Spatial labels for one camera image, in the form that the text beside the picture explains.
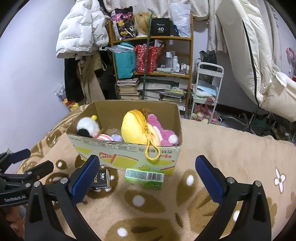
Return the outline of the white black fluffy plush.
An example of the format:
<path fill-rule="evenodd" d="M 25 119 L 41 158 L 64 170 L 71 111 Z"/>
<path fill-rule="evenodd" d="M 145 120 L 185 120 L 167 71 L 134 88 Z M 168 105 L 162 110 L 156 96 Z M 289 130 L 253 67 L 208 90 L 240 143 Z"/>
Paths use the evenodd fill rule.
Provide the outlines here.
<path fill-rule="evenodd" d="M 77 135 L 88 138 L 96 138 L 100 133 L 99 124 L 96 120 L 96 115 L 81 118 L 76 126 Z"/>

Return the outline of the yellow plush pouch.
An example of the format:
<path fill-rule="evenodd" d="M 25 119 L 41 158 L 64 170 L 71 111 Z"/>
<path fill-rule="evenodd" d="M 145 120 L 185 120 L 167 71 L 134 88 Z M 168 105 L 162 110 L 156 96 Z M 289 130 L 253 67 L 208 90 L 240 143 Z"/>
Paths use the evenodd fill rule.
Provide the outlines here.
<path fill-rule="evenodd" d="M 125 114 L 121 125 L 121 134 L 123 140 L 127 143 L 145 145 L 145 156 L 150 161 L 154 162 L 160 157 L 159 146 L 161 142 L 159 136 L 141 111 L 134 109 Z M 155 157 L 149 155 L 150 146 L 156 149 Z"/>

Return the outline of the pink plush toy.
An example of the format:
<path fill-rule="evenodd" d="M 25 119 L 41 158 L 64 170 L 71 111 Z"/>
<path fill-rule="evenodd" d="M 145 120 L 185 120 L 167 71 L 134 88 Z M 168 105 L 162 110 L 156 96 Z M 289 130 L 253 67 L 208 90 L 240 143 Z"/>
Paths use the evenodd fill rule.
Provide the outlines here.
<path fill-rule="evenodd" d="M 163 129 L 154 114 L 149 114 L 147 121 L 158 134 L 161 146 L 177 146 L 179 144 L 179 137 L 173 131 Z"/>

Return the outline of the pink swirl plush doll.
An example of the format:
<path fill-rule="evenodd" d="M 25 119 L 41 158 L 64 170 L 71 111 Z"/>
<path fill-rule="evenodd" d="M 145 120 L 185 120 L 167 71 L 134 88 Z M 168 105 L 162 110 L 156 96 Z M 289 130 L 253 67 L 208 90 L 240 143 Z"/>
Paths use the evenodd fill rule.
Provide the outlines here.
<path fill-rule="evenodd" d="M 114 139 L 109 136 L 109 135 L 106 135 L 106 134 L 103 134 L 103 133 L 100 133 L 97 137 L 96 137 L 97 140 L 100 140 L 100 141 L 114 141 Z"/>

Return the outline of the purple hooded plush doll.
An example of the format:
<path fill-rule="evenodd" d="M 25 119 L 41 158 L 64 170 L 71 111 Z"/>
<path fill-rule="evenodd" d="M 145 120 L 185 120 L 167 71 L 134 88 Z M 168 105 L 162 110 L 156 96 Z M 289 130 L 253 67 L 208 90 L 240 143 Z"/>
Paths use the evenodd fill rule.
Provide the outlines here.
<path fill-rule="evenodd" d="M 115 141 L 115 142 L 122 142 L 123 141 L 123 138 L 121 135 L 118 135 L 118 134 L 112 134 L 111 135 L 111 138 Z"/>

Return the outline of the black small carton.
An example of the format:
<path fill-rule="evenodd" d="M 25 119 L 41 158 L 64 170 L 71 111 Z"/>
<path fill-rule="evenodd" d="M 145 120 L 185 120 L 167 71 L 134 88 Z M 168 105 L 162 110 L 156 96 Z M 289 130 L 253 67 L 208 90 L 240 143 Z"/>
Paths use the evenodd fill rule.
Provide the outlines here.
<path fill-rule="evenodd" d="M 110 173 L 107 169 L 99 170 L 90 186 L 90 189 L 108 189 L 111 188 Z"/>

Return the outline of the green tissue pack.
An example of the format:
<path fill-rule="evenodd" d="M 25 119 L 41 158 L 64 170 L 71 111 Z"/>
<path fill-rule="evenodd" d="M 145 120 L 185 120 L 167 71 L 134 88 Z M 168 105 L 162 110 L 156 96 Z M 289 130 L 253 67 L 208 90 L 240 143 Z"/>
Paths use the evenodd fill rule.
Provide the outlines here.
<path fill-rule="evenodd" d="M 130 184 L 149 189 L 161 189 L 165 174 L 158 171 L 146 171 L 140 169 L 126 169 L 125 180 Z"/>

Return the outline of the cardboard box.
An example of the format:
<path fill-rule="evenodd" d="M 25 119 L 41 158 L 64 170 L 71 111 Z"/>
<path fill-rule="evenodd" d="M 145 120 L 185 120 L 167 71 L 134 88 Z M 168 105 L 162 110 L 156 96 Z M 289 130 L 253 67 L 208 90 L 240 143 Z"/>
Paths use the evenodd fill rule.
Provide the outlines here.
<path fill-rule="evenodd" d="M 147 100 L 105 100 L 88 105 L 66 131 L 83 159 L 102 165 L 160 171 L 171 176 L 182 144 L 176 104 Z"/>

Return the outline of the stack of books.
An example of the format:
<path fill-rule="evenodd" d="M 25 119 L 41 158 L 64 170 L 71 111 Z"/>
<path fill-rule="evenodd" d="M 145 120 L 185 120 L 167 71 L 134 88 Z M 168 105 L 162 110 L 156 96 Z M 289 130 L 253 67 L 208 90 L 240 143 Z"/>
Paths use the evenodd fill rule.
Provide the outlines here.
<path fill-rule="evenodd" d="M 137 89 L 139 84 L 138 78 L 120 79 L 116 82 L 119 89 L 119 97 L 121 99 L 137 100 L 140 92 Z"/>

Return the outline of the white puffer jacket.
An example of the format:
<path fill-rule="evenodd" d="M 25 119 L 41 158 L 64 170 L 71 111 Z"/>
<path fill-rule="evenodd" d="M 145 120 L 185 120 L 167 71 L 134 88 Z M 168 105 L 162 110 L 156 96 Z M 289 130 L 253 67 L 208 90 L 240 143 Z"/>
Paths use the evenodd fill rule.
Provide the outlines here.
<path fill-rule="evenodd" d="M 59 29 L 57 58 L 90 56 L 109 43 L 107 16 L 99 1 L 76 1 Z"/>

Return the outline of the teal bag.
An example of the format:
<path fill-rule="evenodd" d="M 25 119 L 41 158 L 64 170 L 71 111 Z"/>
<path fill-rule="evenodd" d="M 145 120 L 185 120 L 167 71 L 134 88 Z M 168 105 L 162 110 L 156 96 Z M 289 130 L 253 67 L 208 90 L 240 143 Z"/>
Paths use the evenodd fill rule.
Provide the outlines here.
<path fill-rule="evenodd" d="M 118 79 L 131 78 L 136 72 L 135 47 L 126 42 L 115 45 L 114 57 Z"/>

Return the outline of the white utility cart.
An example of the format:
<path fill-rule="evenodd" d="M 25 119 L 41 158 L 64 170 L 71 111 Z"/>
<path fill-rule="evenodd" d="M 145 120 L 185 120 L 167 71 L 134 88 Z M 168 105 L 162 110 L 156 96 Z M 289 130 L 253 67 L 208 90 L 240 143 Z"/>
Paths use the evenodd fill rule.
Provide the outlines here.
<path fill-rule="evenodd" d="M 190 119 L 204 123 L 215 122 L 214 112 L 224 77 L 220 65 L 200 62 L 197 65 L 197 78 L 192 92 Z"/>

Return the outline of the wooden bookshelf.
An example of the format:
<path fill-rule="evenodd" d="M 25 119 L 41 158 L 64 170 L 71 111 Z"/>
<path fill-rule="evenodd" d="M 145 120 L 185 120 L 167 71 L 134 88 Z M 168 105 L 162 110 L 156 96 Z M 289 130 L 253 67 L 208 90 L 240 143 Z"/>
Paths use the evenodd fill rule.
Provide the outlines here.
<path fill-rule="evenodd" d="M 169 76 L 169 77 L 179 77 L 187 79 L 187 85 L 185 88 L 185 97 L 186 97 L 186 104 L 185 104 L 185 110 L 188 110 L 188 104 L 189 104 L 189 95 L 190 95 L 190 85 L 192 82 L 192 70 L 193 70 L 193 34 L 191 34 L 191 37 L 180 37 L 180 36 L 143 36 L 143 37 L 135 37 L 135 38 L 127 38 L 124 40 L 116 40 L 115 39 L 115 32 L 113 29 L 113 23 L 112 21 L 108 22 L 109 25 L 109 42 L 112 46 L 116 44 L 120 44 L 123 42 L 128 42 L 130 44 L 143 44 L 146 46 L 146 49 L 144 51 L 145 58 L 144 58 L 144 71 L 142 72 L 135 72 L 135 75 L 142 75 L 144 77 L 144 81 L 146 81 L 146 77 L 148 75 L 156 75 L 156 76 Z M 189 44 L 189 51 L 188 53 L 181 53 L 178 52 L 178 57 L 187 57 L 189 60 L 189 73 L 182 74 L 182 73 L 166 73 L 166 72 L 149 72 L 148 70 L 151 69 L 153 66 L 156 66 L 156 60 L 160 59 L 160 56 L 156 56 L 155 52 L 150 52 L 150 44 L 155 40 L 163 40 L 164 42 L 167 42 L 169 40 L 173 41 L 185 41 Z"/>

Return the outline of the red gift bag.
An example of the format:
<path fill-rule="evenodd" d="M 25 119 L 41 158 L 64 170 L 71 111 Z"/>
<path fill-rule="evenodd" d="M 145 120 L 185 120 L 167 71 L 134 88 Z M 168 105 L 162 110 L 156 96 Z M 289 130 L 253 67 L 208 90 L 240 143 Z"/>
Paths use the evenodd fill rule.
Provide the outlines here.
<path fill-rule="evenodd" d="M 159 64 L 162 52 L 163 52 L 162 47 L 149 46 L 148 59 L 147 59 L 147 73 L 150 74 L 158 68 L 158 64 Z M 137 59 L 137 62 L 136 62 L 137 73 L 144 74 L 145 60 L 147 55 L 146 44 L 136 45 L 135 53 L 136 53 L 136 59 Z"/>

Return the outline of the blonde wig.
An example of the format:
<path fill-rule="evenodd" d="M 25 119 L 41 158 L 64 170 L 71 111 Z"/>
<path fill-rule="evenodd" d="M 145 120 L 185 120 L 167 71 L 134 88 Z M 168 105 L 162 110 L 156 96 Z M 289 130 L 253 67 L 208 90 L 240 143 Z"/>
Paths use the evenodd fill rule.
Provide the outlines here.
<path fill-rule="evenodd" d="M 149 30 L 150 16 L 151 16 L 151 14 L 149 14 L 147 12 L 136 13 L 133 16 L 133 21 L 134 21 L 137 37 L 147 36 L 147 32 Z"/>

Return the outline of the black box with 40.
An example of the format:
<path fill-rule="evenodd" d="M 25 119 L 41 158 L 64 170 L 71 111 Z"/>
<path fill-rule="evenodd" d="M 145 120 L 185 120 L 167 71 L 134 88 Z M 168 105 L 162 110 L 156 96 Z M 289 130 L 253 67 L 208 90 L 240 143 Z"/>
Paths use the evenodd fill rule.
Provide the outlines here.
<path fill-rule="evenodd" d="M 170 20 L 168 18 L 153 18 L 151 24 L 152 36 L 169 36 Z"/>

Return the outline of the cream white duvet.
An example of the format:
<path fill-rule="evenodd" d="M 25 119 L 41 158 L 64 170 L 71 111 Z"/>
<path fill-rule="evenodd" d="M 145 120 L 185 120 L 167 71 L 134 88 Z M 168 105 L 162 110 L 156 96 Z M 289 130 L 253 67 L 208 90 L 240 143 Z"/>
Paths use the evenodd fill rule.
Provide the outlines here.
<path fill-rule="evenodd" d="M 221 1 L 221 23 L 234 78 L 260 108 L 295 121 L 295 82 L 274 64 L 257 1 Z"/>

